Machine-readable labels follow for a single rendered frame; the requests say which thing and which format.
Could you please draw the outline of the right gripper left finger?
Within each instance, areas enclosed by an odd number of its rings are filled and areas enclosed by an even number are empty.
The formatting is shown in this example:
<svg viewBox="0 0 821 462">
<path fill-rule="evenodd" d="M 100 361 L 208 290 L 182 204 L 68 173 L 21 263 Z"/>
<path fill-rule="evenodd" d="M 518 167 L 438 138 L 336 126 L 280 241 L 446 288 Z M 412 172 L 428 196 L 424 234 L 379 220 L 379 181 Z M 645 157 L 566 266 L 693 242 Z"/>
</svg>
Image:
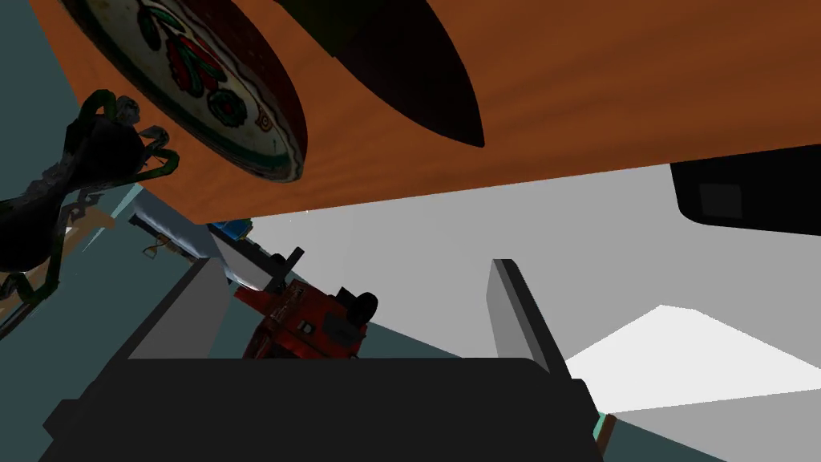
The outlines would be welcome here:
<svg viewBox="0 0 821 462">
<path fill-rule="evenodd" d="M 149 315 L 130 359 L 206 359 L 229 308 L 223 264 L 199 259 Z"/>
</svg>

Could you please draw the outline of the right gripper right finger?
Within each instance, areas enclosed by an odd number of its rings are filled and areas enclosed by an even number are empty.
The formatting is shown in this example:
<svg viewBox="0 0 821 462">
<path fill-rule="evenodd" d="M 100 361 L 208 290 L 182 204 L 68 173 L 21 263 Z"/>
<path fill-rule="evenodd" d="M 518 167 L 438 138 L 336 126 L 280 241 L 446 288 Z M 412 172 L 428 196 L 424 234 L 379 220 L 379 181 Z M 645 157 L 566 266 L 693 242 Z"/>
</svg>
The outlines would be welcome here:
<svg viewBox="0 0 821 462">
<path fill-rule="evenodd" d="M 512 259 L 491 262 L 486 303 L 500 358 L 531 359 L 551 376 L 571 380 L 565 359 Z"/>
</svg>

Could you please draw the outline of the red and black machine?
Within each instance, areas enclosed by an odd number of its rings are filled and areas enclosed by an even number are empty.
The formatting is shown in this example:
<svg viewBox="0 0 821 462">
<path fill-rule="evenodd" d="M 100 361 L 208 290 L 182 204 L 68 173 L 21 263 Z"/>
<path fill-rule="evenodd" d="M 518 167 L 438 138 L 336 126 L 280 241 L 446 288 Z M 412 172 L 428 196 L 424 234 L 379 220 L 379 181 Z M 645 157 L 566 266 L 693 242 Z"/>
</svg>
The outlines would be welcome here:
<svg viewBox="0 0 821 462">
<path fill-rule="evenodd" d="M 285 275 L 304 251 L 271 257 L 272 279 L 262 290 L 240 287 L 234 297 L 261 313 L 242 355 L 244 359 L 356 359 L 367 324 L 378 308 L 370 292 L 355 296 L 345 288 L 327 294 Z"/>
</svg>

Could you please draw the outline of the black vase with green tendrils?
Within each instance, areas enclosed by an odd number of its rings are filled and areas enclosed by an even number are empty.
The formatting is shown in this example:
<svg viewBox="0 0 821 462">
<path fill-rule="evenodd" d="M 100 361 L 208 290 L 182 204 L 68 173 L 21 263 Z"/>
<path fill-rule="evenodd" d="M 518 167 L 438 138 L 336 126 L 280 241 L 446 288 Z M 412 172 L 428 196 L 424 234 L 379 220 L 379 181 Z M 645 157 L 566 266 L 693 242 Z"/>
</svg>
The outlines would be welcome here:
<svg viewBox="0 0 821 462">
<path fill-rule="evenodd" d="M 59 286 L 68 225 L 85 217 L 108 189 L 173 173 L 180 157 L 159 126 L 141 132 L 137 103 L 94 91 L 67 126 L 61 159 L 18 197 L 0 201 L 0 301 L 28 313 Z"/>
</svg>

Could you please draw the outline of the orange wooden table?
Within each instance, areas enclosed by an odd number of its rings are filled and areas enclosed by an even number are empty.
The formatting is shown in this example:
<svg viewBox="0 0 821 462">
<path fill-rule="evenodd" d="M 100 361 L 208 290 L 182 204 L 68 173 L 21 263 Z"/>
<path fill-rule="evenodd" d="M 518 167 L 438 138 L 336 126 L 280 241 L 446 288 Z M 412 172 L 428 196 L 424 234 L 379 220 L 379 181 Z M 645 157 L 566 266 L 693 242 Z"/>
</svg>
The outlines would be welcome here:
<svg viewBox="0 0 821 462">
<path fill-rule="evenodd" d="M 233 0 L 305 115 L 297 182 L 228 162 L 28 0 L 78 99 L 129 94 L 180 154 L 146 189 L 196 223 L 821 141 L 821 0 Z"/>
</svg>

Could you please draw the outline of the white floral painted plate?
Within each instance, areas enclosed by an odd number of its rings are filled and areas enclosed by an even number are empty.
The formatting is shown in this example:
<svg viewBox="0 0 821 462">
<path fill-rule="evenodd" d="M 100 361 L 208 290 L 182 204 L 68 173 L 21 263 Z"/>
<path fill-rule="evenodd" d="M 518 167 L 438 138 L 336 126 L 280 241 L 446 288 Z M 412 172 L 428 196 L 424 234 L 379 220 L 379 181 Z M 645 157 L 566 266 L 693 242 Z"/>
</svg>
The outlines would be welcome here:
<svg viewBox="0 0 821 462">
<path fill-rule="evenodd" d="M 168 118 L 231 164 L 297 182 L 305 115 L 284 67 L 233 0 L 59 0 Z"/>
</svg>

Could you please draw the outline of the black rounded box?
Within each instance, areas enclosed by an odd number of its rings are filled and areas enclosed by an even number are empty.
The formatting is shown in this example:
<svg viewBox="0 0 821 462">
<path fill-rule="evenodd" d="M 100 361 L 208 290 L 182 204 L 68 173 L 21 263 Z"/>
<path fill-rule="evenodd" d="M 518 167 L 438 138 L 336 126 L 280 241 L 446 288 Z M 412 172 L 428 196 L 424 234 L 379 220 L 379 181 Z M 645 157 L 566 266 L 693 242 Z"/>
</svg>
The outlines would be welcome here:
<svg viewBox="0 0 821 462">
<path fill-rule="evenodd" d="M 677 206 L 701 224 L 821 237 L 821 144 L 670 164 Z"/>
</svg>

